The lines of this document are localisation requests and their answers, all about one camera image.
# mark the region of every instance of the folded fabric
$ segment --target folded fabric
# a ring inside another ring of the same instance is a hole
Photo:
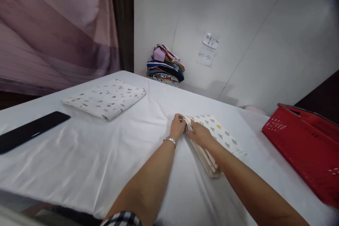
[[[178,87],[179,81],[177,80],[176,77],[174,77],[170,74],[157,73],[157,74],[154,74],[152,77],[153,77],[154,80],[157,80],[157,81],[160,81],[162,83],[171,85],[173,87]]]
[[[154,51],[154,60],[163,62],[165,61],[165,52],[161,50],[161,48],[156,48],[156,50]]]
[[[176,56],[176,55],[174,55],[165,45],[163,45],[163,44],[157,44],[157,46],[158,47],[160,47],[160,49],[165,53],[165,61],[167,61],[167,62],[175,62],[178,66],[179,66],[179,68],[180,68],[180,70],[182,71],[182,72],[184,72],[185,71],[185,66],[184,66],[184,64],[180,61],[180,59]]]
[[[184,80],[184,76],[182,74],[180,74],[177,70],[174,70],[172,68],[166,67],[166,66],[158,66],[157,68],[165,71],[168,74],[173,75],[174,77],[176,77],[178,79],[179,82],[182,82]]]
[[[163,70],[166,73],[175,76],[179,80],[179,82],[184,80],[183,73],[180,71],[178,65],[175,63],[169,63],[169,62],[162,63],[156,60],[152,60],[152,61],[147,62],[147,68],[152,69],[152,70],[154,68]]]
[[[224,148],[230,151],[233,155],[235,155],[238,159],[242,160],[247,153],[244,149],[238,144],[238,141],[229,134],[216,120],[216,118],[212,115],[201,115],[195,117],[184,117],[186,121],[185,132],[186,134],[188,130],[193,131],[193,127],[191,125],[191,119],[195,122],[199,122],[207,129],[209,129],[210,133],[212,134],[213,138],[218,141]],[[221,169],[219,165],[216,163],[214,158],[211,154],[202,148],[201,146],[197,145],[193,140],[191,143],[198,154],[198,157],[206,170],[208,176],[210,178],[216,178],[221,176]]]
[[[137,88],[115,79],[86,91],[70,95],[61,101],[64,104],[110,121],[139,101],[145,94],[144,88]]]
[[[157,73],[165,73],[165,72],[163,70],[160,70],[160,69],[148,69],[146,75],[148,77],[152,77],[154,74],[157,74]]]

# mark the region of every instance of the handwritten sign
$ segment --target handwritten sign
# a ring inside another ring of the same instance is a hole
[[[216,56],[217,52],[213,51],[205,46],[202,46],[196,54],[196,62],[205,66],[211,67],[212,62]]]
[[[216,49],[219,45],[219,40],[212,37],[212,35],[208,33],[208,34],[205,34],[203,43],[213,49]]]

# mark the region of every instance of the shopping basket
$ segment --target shopping basket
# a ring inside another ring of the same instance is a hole
[[[262,132],[317,197],[339,209],[339,126],[279,103]]]

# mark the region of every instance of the table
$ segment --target table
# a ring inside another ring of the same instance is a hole
[[[118,78],[147,91],[111,122],[63,105],[70,94]],[[248,152],[244,163],[311,225],[324,205],[261,132],[268,117],[120,71],[0,111],[0,134],[60,111],[71,119],[0,155],[0,189],[104,218],[128,180],[169,134],[175,113],[214,115]],[[164,225],[255,225],[225,176],[210,179],[188,138],[178,142],[157,221]]]

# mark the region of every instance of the black phone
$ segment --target black phone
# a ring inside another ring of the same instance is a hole
[[[55,111],[0,135],[0,154],[11,151],[70,118],[69,115]]]

